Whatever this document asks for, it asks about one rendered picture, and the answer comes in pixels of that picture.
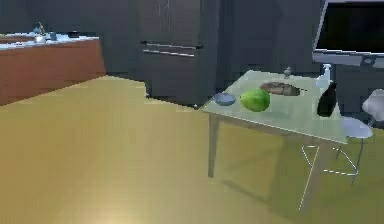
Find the blue grey bowl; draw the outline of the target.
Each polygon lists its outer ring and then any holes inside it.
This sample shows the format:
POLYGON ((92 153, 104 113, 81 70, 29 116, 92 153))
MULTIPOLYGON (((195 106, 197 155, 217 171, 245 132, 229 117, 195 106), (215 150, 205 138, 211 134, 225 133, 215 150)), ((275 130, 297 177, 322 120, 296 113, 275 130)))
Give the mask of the blue grey bowl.
POLYGON ((230 106, 236 102, 236 98, 229 93, 217 93, 213 96, 213 100, 220 106, 230 106))

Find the dark grey fridge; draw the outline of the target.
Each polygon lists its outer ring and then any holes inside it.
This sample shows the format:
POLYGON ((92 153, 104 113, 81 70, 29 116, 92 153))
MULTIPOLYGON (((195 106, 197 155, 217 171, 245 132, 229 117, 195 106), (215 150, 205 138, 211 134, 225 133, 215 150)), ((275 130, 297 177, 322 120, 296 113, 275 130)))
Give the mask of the dark grey fridge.
POLYGON ((214 92, 220 0, 138 0, 140 72, 146 95, 198 108, 214 92))

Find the green round fruit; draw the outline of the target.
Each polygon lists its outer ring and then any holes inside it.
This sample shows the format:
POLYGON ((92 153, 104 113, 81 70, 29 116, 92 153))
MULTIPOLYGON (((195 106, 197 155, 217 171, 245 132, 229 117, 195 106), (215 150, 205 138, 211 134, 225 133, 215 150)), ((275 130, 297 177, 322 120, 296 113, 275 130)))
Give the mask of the green round fruit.
POLYGON ((240 103, 253 112, 263 112, 270 105, 270 94, 260 88, 252 89, 240 95, 240 103))

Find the dark brown pan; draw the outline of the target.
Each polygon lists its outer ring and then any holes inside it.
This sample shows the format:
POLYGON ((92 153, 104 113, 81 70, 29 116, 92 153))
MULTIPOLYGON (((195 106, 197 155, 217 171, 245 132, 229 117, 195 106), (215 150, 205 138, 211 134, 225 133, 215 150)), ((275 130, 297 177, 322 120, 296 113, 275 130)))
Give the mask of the dark brown pan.
POLYGON ((281 82, 264 83, 260 86, 260 88, 271 94, 282 96, 299 96, 303 91, 302 88, 281 82))

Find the pale green table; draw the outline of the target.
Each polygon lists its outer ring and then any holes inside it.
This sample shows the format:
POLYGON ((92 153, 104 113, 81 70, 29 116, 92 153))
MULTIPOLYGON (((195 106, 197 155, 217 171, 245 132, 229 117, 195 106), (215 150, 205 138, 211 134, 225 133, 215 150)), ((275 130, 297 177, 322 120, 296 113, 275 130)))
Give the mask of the pale green table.
POLYGON ((299 209, 303 211, 311 204, 332 150, 347 142, 340 110, 335 109, 329 117, 317 115, 317 103, 322 91, 316 86, 316 80, 310 77, 293 76, 286 79, 282 74, 249 70, 229 86, 226 92, 239 98, 242 93, 267 82, 287 83, 301 88, 302 92, 297 96, 272 96, 269 108, 263 112, 251 112, 240 102, 221 106, 213 100, 200 108, 209 116, 208 176, 214 176, 218 128, 221 122, 273 135, 300 136, 316 148, 314 163, 299 204, 299 209))

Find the black bottle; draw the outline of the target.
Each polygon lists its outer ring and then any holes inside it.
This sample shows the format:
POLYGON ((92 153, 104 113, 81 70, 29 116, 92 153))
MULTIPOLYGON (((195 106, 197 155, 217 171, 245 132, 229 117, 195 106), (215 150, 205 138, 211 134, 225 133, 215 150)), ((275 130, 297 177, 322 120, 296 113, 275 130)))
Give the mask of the black bottle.
POLYGON ((332 115, 337 102, 336 87, 336 83, 330 83, 328 88, 321 95, 317 106, 317 114, 319 116, 330 117, 332 115))

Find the white spray bottle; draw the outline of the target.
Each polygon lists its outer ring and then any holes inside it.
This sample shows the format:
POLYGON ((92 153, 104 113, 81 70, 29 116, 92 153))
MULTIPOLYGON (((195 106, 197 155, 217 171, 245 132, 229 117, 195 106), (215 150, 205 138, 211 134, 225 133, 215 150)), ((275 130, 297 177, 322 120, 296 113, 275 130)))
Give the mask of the white spray bottle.
POLYGON ((316 86, 319 88, 327 88, 332 82, 331 80, 331 64, 323 65, 323 74, 316 79, 316 86))

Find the brown kitchen counter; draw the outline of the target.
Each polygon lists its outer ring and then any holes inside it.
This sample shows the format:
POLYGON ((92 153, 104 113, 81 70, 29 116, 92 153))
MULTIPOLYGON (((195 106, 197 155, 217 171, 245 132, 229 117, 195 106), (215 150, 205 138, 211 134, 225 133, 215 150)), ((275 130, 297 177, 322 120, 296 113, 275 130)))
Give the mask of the brown kitchen counter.
POLYGON ((98 37, 0 37, 0 105, 106 75, 98 37))

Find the white metal chair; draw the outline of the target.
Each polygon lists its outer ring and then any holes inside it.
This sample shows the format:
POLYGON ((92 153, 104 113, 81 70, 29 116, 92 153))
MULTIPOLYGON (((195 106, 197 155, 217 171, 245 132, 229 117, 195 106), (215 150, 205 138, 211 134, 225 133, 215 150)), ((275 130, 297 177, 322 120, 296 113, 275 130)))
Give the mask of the white metal chair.
POLYGON ((373 90, 371 95, 363 102, 362 110, 370 115, 370 119, 367 123, 363 123, 362 121, 353 117, 344 117, 342 120, 346 137, 361 140, 357 161, 353 162, 342 150, 342 146, 334 148, 334 151, 337 152, 336 157, 339 157, 339 155, 342 154, 348 163, 352 166, 353 172, 346 173, 342 171, 325 169, 325 172, 327 173, 351 177, 351 184, 354 184, 355 179, 359 174, 359 165, 364 149, 364 140, 373 136, 372 128, 375 122, 384 121, 384 89, 373 90))

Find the grey sink tap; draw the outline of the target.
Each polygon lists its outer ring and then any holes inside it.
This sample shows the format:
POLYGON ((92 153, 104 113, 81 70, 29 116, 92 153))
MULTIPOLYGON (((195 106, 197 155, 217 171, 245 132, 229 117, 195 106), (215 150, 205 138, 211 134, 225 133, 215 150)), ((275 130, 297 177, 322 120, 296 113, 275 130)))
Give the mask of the grey sink tap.
POLYGON ((41 22, 39 22, 38 26, 33 29, 33 32, 35 33, 35 37, 34 37, 35 43, 43 43, 46 41, 46 38, 45 38, 46 32, 41 22))

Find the black framed television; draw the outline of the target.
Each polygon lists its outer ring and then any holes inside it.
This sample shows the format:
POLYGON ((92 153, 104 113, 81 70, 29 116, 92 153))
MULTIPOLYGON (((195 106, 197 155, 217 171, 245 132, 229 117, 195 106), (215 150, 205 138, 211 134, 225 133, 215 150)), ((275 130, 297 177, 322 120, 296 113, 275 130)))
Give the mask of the black framed television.
POLYGON ((384 0, 325 0, 312 59, 384 69, 384 0))

